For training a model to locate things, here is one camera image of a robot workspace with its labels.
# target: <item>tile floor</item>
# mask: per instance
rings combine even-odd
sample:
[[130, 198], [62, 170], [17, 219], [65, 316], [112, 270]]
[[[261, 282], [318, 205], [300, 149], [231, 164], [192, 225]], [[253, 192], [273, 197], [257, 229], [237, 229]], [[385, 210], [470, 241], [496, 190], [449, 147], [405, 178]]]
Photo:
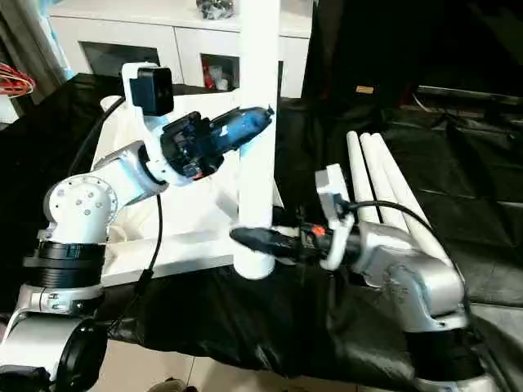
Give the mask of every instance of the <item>tile floor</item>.
[[101, 377], [91, 392], [146, 392], [166, 378], [180, 378], [199, 392], [370, 392], [336, 381], [299, 377], [284, 379], [270, 372], [231, 367], [210, 358], [160, 353], [110, 341]]

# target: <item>cabinet drawer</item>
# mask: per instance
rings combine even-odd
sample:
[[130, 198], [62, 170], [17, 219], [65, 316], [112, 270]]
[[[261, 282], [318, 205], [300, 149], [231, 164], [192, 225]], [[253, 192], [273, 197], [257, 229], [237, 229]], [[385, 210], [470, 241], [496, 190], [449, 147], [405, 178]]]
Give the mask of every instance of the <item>cabinet drawer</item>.
[[118, 76], [123, 63], [148, 60], [169, 67], [173, 82], [183, 82], [170, 26], [59, 16], [51, 23], [75, 73]]
[[[239, 80], [236, 74], [239, 72], [239, 33], [185, 28], [174, 30], [185, 84], [203, 87], [202, 60], [226, 67], [228, 72], [234, 74], [230, 78]], [[306, 38], [279, 37], [279, 60], [283, 63], [281, 96], [298, 98], [302, 95], [308, 47], [309, 40]]]

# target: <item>person's foot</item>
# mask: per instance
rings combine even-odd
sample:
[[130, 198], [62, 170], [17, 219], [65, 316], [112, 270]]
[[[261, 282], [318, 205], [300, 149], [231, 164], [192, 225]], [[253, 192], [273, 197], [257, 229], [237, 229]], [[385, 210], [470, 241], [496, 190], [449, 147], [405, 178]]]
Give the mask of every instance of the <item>person's foot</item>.
[[168, 378], [166, 381], [156, 384], [147, 392], [198, 392], [198, 390], [193, 386], [187, 387], [182, 380]]

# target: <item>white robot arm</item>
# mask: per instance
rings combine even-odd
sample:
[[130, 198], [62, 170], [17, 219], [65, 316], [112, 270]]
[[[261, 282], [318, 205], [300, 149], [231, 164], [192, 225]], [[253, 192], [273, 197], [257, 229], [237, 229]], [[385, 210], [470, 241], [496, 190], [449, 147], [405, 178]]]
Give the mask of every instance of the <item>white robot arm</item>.
[[125, 64], [127, 110], [141, 141], [101, 159], [47, 193], [47, 229], [24, 267], [16, 311], [0, 345], [0, 390], [88, 390], [98, 378], [107, 331], [92, 315], [100, 285], [108, 224], [128, 205], [213, 174], [223, 154], [262, 132], [271, 108], [234, 109], [219, 118], [198, 112], [168, 123], [171, 72], [151, 63]]

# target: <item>red button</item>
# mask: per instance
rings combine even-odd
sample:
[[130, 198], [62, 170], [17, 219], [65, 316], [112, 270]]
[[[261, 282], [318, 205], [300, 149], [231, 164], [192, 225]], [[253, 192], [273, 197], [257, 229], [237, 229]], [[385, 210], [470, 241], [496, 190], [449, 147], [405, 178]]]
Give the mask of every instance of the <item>red button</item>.
[[321, 237], [322, 235], [325, 235], [325, 228], [323, 226], [314, 226], [312, 232], [318, 237]]

